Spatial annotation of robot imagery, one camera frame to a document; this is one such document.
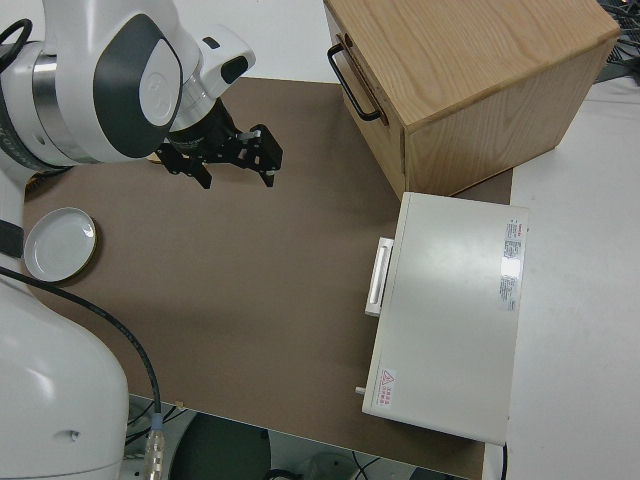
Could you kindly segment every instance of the wooden crate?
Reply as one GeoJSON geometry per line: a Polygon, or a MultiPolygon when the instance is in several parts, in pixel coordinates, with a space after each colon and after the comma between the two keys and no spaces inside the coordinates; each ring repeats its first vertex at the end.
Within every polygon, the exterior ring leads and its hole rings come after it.
{"type": "Polygon", "coordinates": [[[594,0],[325,0],[345,102],[398,196],[554,148],[619,34],[594,0]]]}

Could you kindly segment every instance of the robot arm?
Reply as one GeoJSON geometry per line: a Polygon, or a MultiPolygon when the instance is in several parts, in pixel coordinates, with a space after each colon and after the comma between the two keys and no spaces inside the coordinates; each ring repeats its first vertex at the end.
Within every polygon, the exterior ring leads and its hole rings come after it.
{"type": "Polygon", "coordinates": [[[244,41],[214,26],[196,42],[171,0],[43,4],[44,43],[24,45],[2,74],[0,128],[14,132],[5,153],[45,170],[157,152],[205,188],[203,163],[214,162],[273,185],[282,150],[263,125],[236,129],[219,98],[255,63],[244,41]]]}
{"type": "MultiPolygon", "coordinates": [[[[219,98],[255,61],[242,40],[214,27],[196,42],[171,0],[43,4],[44,42],[26,42],[30,22],[15,24],[23,31],[13,45],[3,44],[11,29],[0,35],[1,267],[20,267],[24,187],[35,171],[157,152],[171,173],[204,187],[207,162],[273,184],[277,142],[262,125],[236,129],[219,98]]],[[[91,333],[4,276],[0,378],[0,479],[117,478],[128,409],[121,367],[91,333]]],[[[155,464],[149,478],[160,478],[155,464]]]]}

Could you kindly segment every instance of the sticker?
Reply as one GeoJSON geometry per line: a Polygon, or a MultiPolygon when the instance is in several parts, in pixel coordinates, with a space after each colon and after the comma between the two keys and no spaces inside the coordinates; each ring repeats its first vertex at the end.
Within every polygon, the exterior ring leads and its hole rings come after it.
{"type": "Polygon", "coordinates": [[[518,284],[522,270],[522,242],[526,227],[511,219],[504,232],[504,248],[500,266],[500,309],[515,311],[518,308],[518,284]]]}
{"type": "Polygon", "coordinates": [[[378,394],[376,406],[391,408],[393,402],[393,388],[396,384],[396,371],[389,368],[382,369],[382,375],[378,380],[378,394]]]}

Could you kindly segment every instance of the case handle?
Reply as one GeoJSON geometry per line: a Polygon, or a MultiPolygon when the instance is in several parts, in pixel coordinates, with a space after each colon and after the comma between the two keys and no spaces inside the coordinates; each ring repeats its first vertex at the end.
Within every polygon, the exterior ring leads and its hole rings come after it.
{"type": "Polygon", "coordinates": [[[344,76],[342,75],[342,72],[340,72],[340,69],[338,68],[338,65],[336,64],[336,62],[333,59],[333,57],[337,53],[342,52],[343,50],[344,50],[344,46],[341,43],[338,43],[338,44],[334,45],[333,47],[331,47],[327,51],[327,58],[329,59],[329,65],[331,65],[331,68],[333,69],[334,73],[336,74],[336,77],[338,77],[338,81],[340,82],[340,85],[342,85],[342,88],[344,89],[345,93],[347,94],[347,97],[351,101],[351,104],[353,105],[353,108],[355,108],[356,113],[358,114],[358,116],[362,120],[364,120],[365,122],[370,122],[372,120],[376,120],[376,119],[380,118],[382,116],[382,113],[380,112],[380,110],[374,110],[373,112],[370,112],[370,113],[365,113],[365,111],[362,110],[362,107],[360,106],[360,104],[358,103],[358,100],[356,99],[355,95],[351,91],[351,88],[347,84],[347,81],[345,80],[344,76]]]}
{"type": "Polygon", "coordinates": [[[373,272],[371,273],[369,295],[367,295],[367,306],[364,309],[365,313],[372,317],[379,317],[382,310],[382,297],[387,283],[392,248],[393,239],[381,237],[378,241],[378,251],[373,264],[373,272]]]}

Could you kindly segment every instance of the brown table surface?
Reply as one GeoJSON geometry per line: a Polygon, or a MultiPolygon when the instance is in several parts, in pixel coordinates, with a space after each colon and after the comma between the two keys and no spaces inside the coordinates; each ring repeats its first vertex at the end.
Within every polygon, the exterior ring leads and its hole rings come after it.
{"type": "MultiPolygon", "coordinates": [[[[242,79],[224,99],[239,128],[265,123],[281,143],[275,187],[216,165],[204,190],[146,161],[50,179],[27,197],[25,230],[63,206],[99,228],[91,263],[62,286],[131,328],[164,401],[479,479],[482,443],[366,415],[354,393],[377,326],[364,305],[378,237],[394,235],[400,202],[339,87],[242,79]]],[[[508,202],[509,187],[503,175],[466,196],[508,202]]],[[[38,295],[107,344],[132,393],[150,395],[115,329],[38,295]]]]}

